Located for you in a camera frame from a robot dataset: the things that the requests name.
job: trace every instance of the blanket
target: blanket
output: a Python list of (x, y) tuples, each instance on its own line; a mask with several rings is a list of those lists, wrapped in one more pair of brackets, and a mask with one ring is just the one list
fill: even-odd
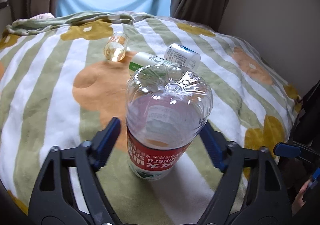
[[(53, 19), (17, 20), (0, 41), (0, 179), (27, 213), (34, 182), (52, 146), (78, 146), (119, 117), (122, 131), (98, 173), (123, 223), (197, 223), (222, 174), (196, 137), (171, 173), (141, 180), (128, 167), (125, 89), (134, 52), (106, 61), (103, 48), (117, 31), (130, 51), (164, 56), (172, 43), (201, 55), (196, 73), (211, 86), (215, 130), (240, 146), (273, 149), (286, 141), (300, 109), (295, 89), (246, 41), (203, 25), (144, 13), (82, 12)], [(233, 211), (247, 185), (244, 171)], [(79, 209), (87, 211), (75, 168)]]

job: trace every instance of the orange flower pattern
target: orange flower pattern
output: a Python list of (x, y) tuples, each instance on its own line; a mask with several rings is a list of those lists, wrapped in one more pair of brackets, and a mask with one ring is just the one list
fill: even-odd
[(104, 128), (112, 117), (121, 120), (121, 133), (116, 147), (127, 151), (125, 91), (130, 78), (128, 67), (135, 52), (126, 52), (119, 62), (100, 61), (85, 67), (73, 83), (73, 97), (85, 109), (100, 112)]
[(242, 48), (235, 47), (231, 57), (238, 63), (240, 69), (248, 74), (252, 79), (258, 80), (267, 85), (273, 84), (270, 74), (263, 69), (259, 63), (247, 55)]

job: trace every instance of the small glass bottle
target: small glass bottle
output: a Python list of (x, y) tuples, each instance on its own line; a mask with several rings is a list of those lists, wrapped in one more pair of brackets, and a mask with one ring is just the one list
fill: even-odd
[(128, 45), (128, 36), (123, 32), (115, 32), (103, 49), (103, 53), (109, 61), (120, 61), (124, 58)]

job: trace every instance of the plastic water bottle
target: plastic water bottle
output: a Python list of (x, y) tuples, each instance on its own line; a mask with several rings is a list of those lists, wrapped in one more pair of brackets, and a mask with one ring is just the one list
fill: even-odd
[(140, 178), (164, 177), (212, 110), (210, 86), (185, 67), (148, 65), (127, 84), (129, 166)]

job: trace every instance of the human hand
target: human hand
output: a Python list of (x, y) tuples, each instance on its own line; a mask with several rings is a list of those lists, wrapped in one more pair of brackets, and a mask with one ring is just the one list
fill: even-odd
[(308, 181), (306, 181), (304, 183), (304, 185), (302, 185), (297, 196), (295, 197), (294, 202), (292, 203), (292, 206), (291, 206), (292, 215), (295, 215), (301, 209), (301, 207), (305, 204), (305, 202), (302, 200), (302, 198), (303, 198), (305, 191), (308, 188), (309, 182), (311, 182), (311, 179), (309, 179)]

